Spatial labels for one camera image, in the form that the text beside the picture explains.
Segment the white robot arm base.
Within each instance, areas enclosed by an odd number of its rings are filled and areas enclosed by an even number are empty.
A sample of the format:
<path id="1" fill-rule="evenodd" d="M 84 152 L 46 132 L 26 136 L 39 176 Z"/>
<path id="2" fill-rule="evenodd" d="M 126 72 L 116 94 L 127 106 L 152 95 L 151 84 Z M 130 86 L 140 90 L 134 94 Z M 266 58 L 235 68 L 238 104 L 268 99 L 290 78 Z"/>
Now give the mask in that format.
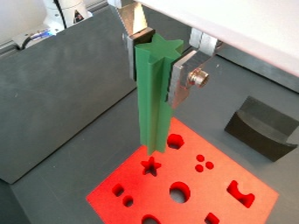
<path id="1" fill-rule="evenodd" d="M 38 41 L 55 36 L 59 32 L 92 17 L 84 0 L 43 0 L 43 3 L 47 12 L 43 24 L 13 38 L 18 50 L 26 49 Z"/>

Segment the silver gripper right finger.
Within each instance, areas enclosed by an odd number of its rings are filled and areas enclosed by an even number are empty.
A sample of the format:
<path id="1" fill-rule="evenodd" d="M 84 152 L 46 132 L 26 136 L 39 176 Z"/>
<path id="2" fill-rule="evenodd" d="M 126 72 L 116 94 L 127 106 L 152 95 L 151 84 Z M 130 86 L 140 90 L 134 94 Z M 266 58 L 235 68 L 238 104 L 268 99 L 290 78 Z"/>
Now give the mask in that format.
<path id="1" fill-rule="evenodd" d="M 188 97 L 191 87 L 202 88 L 208 82 L 210 75 L 203 66 L 215 55 L 218 39 L 192 28 L 190 45 L 191 51 L 172 64 L 167 102 L 174 109 Z"/>

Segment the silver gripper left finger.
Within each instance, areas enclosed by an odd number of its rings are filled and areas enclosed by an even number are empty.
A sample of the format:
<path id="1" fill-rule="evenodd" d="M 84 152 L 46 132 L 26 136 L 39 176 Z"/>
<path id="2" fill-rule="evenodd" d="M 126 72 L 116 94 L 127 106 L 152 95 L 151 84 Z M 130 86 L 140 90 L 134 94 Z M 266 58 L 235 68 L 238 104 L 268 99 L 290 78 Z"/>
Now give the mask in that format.
<path id="1" fill-rule="evenodd" d="M 135 46 L 151 42 L 155 30 L 147 26 L 144 9 L 139 2 L 120 2 L 116 12 L 126 29 L 130 77 L 136 81 Z"/>

